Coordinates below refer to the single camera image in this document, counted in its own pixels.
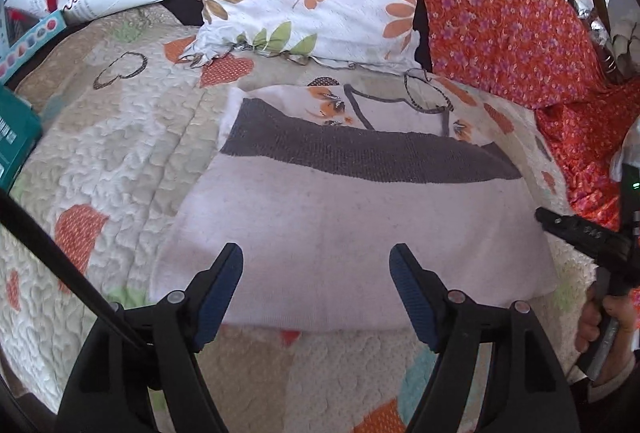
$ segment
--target sleeve cuff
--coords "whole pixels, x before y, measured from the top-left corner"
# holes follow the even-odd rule
[[[596,387],[591,386],[592,383],[589,383],[587,385],[587,402],[591,404],[611,395],[614,391],[619,389],[620,386],[625,384],[625,381],[629,378],[635,367],[636,357],[632,355],[629,362],[626,363],[625,368],[609,382]]]

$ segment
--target quilted bedspread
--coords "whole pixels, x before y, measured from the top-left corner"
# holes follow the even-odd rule
[[[147,301],[162,237],[216,152],[229,86],[331,86],[453,108],[459,132],[495,121],[495,142],[521,170],[536,203],[569,212],[564,181],[533,113],[491,94],[362,70],[329,70],[234,52],[204,68],[177,57],[196,33],[160,6],[93,22],[62,42],[20,85],[46,133],[11,195],[111,301]],[[550,238],[558,289],[532,304],[563,365],[589,262]],[[42,264],[0,231],[0,343],[22,384],[51,409],[95,317]],[[483,349],[478,381],[486,373]],[[223,326],[199,355],[231,431],[404,431],[434,364],[410,329],[303,333]],[[476,381],[465,428],[481,402]],[[162,428],[166,405],[153,394]]]

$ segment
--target black rod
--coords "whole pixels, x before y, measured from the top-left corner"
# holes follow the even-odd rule
[[[56,245],[31,216],[4,190],[0,189],[0,223],[23,243],[37,259],[44,263],[56,277],[84,303],[98,319],[104,321],[116,334],[130,343],[145,357],[149,346],[111,308],[105,298],[80,273],[66,254]]]

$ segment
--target metal screw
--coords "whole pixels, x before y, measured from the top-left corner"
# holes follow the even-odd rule
[[[184,299],[184,292],[182,292],[181,290],[174,290],[173,292],[169,293],[169,296],[166,297],[166,300],[169,303],[179,303],[180,301],[182,301]]]
[[[527,314],[531,310],[529,303],[526,301],[516,301],[514,307],[518,312],[520,312],[520,314]]]
[[[449,301],[452,303],[463,303],[465,302],[466,296],[464,292],[460,292],[459,290],[451,290],[449,294],[447,294]]]

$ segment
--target person's thumb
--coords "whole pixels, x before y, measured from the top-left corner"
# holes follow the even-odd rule
[[[602,306],[607,314],[620,323],[620,331],[633,334],[636,330],[638,313],[629,296],[605,296]]]

